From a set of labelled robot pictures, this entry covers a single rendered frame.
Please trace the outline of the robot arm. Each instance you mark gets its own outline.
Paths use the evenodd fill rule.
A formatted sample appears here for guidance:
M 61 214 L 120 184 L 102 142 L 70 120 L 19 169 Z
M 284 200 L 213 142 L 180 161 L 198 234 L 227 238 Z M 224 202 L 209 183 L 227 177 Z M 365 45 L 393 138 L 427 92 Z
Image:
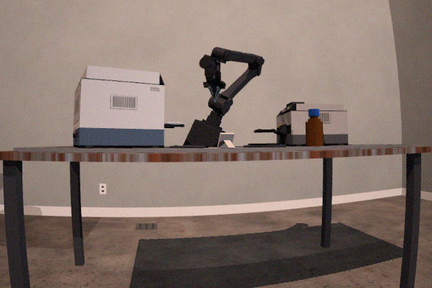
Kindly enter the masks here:
M 205 69 L 207 82 L 221 81 L 221 63 L 216 60 L 224 64 L 226 64 L 227 60 L 248 63 L 248 69 L 228 89 L 218 95 L 216 103 L 213 102 L 212 97 L 209 99 L 208 106 L 213 109 L 213 111 L 211 111 L 207 120 L 202 119 L 202 122 L 221 131 L 222 128 L 219 127 L 221 119 L 233 105 L 233 97 L 235 97 L 251 79 L 260 76 L 262 65 L 265 60 L 263 57 L 252 53 L 243 53 L 215 47 L 212 50 L 211 56 L 204 55 L 199 62 L 200 67 Z

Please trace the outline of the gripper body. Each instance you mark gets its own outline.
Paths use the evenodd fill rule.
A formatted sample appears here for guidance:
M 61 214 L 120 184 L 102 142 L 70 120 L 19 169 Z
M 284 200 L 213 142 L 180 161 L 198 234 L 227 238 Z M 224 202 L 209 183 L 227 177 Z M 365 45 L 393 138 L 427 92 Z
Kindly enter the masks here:
M 226 83 L 224 81 L 216 81 L 216 82 L 203 82 L 204 88 L 218 86 L 220 89 L 225 89 Z

